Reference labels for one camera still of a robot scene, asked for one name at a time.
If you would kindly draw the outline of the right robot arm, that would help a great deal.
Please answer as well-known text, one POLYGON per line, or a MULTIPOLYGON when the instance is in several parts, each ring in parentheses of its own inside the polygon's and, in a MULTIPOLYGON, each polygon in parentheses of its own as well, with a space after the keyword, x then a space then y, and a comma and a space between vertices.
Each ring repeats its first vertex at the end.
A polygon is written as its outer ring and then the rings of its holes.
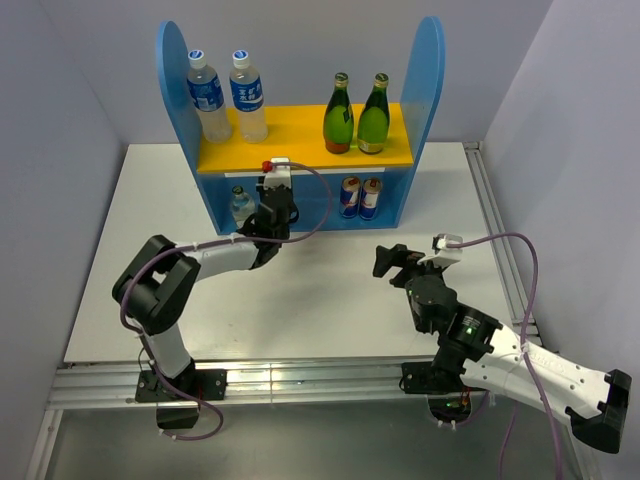
POLYGON ((414 327, 434 335, 433 359, 402 365, 407 394, 453 394, 469 387, 506 396, 570 427, 584 444, 616 454, 629 406, 632 378, 623 371, 589 369, 521 338, 498 319, 460 302, 444 272, 461 259, 444 239, 434 254, 403 244, 379 246, 373 275, 399 271, 390 283, 405 291, 414 327))

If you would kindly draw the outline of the green glass bottle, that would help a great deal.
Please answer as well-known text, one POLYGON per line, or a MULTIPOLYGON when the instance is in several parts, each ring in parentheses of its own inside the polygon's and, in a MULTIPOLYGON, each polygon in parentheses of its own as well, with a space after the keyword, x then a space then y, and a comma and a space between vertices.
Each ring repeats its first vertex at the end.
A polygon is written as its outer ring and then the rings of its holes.
POLYGON ((344 72, 334 76, 334 89, 323 119, 323 138, 326 149, 343 154, 350 149, 354 132, 354 117, 347 92, 349 77, 344 72))
POLYGON ((372 91, 360 115, 357 132, 357 146, 365 154, 380 153, 386 144, 390 113, 387 98, 389 77, 386 73, 377 73, 372 91))

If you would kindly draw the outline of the energy drink can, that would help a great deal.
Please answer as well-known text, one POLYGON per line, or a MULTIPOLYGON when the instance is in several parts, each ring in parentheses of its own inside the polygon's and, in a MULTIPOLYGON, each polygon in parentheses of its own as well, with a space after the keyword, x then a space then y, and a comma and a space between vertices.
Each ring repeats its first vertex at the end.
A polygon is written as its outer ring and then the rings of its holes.
POLYGON ((363 220, 372 220, 376 216, 382 188, 382 181, 376 177, 368 178, 362 184, 358 214, 363 220))
POLYGON ((339 212, 344 218, 354 218, 358 214, 360 179, 356 176, 345 177, 340 187, 339 212))

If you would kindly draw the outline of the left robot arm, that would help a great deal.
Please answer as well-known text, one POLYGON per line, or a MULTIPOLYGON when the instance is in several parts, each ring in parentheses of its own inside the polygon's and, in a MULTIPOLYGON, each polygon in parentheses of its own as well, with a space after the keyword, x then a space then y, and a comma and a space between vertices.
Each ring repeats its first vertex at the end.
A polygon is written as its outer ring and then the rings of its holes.
POLYGON ((163 235, 151 237, 118 278, 112 297, 126 327, 139 335, 159 388, 172 399, 199 393, 195 361, 184 346, 178 321, 201 279, 264 266, 290 238, 299 217, 293 190, 257 187, 260 204, 231 241, 202 250, 181 250, 163 235))

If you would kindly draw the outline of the clear glass bottle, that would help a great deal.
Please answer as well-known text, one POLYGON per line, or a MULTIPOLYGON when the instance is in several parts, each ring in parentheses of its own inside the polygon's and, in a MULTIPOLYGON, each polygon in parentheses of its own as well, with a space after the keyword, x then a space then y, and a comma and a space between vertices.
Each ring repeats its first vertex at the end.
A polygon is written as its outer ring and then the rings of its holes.
POLYGON ((230 210, 237 229, 241 229, 245 223, 255 214, 256 204, 253 197, 240 185, 235 185, 231 190, 230 210))

